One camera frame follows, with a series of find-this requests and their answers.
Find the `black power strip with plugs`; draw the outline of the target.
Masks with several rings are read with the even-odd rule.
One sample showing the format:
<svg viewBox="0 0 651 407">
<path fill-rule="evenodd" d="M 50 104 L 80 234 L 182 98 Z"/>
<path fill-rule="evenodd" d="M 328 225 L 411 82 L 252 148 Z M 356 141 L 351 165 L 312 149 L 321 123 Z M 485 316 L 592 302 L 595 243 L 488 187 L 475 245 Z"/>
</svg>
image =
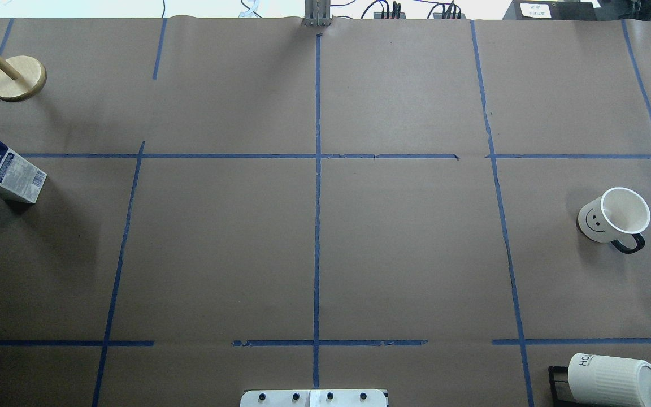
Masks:
<svg viewBox="0 0 651 407">
<path fill-rule="evenodd" d="M 374 11 L 365 11 L 362 19 L 377 20 L 466 20 L 456 1 L 377 1 Z"/>
</svg>

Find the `white ribbed mug lying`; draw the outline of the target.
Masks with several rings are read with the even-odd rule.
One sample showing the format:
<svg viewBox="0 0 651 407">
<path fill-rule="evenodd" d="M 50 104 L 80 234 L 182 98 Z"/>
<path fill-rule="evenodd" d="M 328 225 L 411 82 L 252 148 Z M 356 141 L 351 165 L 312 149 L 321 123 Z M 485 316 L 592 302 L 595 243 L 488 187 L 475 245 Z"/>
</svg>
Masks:
<svg viewBox="0 0 651 407">
<path fill-rule="evenodd" d="M 576 353 L 567 375 L 579 404 L 651 406 L 651 363 L 647 361 Z"/>
</svg>

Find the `white smiley mug black handle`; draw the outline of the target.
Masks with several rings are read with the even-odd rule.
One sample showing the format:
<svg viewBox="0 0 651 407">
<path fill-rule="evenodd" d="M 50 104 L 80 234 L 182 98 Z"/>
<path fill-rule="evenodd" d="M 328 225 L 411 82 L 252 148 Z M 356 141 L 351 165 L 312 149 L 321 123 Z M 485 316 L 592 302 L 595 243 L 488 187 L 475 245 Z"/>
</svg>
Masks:
<svg viewBox="0 0 651 407">
<path fill-rule="evenodd" d="M 622 253 L 636 253 L 645 247 L 643 232 L 651 212 L 634 190 L 614 187 L 582 206 L 576 217 L 581 233 L 597 243 L 611 243 Z"/>
</svg>

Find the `wooden round stand with rod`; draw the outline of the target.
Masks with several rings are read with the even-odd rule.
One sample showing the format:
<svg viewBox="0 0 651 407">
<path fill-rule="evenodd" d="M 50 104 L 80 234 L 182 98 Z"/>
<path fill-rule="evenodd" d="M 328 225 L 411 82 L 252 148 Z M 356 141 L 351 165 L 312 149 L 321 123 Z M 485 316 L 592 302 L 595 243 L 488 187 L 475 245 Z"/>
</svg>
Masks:
<svg viewBox="0 0 651 407">
<path fill-rule="evenodd" d="M 46 85 L 46 67 L 36 58 L 0 56 L 0 100 L 19 102 L 31 98 Z"/>
</svg>

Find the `black box with label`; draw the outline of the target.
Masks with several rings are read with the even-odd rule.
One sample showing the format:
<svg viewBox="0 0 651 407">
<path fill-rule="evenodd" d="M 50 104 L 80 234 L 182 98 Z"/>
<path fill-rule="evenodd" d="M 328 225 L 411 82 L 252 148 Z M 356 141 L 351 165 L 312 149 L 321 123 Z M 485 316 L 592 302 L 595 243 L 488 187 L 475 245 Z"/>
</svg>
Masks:
<svg viewBox="0 0 651 407">
<path fill-rule="evenodd" d="M 592 2 L 511 1 L 502 20 L 597 21 Z"/>
</svg>

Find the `white control box with knobs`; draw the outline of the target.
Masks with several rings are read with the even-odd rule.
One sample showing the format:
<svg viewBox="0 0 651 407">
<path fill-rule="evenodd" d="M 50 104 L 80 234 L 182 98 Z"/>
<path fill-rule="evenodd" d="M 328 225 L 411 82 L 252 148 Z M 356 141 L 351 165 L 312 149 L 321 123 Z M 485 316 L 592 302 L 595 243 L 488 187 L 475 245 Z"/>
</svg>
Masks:
<svg viewBox="0 0 651 407">
<path fill-rule="evenodd" d="M 388 406 L 387 391 L 355 389 L 261 389 L 246 391 L 240 406 Z"/>
</svg>

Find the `grey metal bracket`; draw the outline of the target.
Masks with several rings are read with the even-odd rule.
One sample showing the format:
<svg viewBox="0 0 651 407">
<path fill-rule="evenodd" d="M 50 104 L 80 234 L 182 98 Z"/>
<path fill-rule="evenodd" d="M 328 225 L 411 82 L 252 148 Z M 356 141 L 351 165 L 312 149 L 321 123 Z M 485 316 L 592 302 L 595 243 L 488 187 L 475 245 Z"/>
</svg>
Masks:
<svg viewBox="0 0 651 407">
<path fill-rule="evenodd" d="M 302 25 L 306 27 L 328 27 L 332 23 L 330 0 L 305 0 Z"/>
</svg>

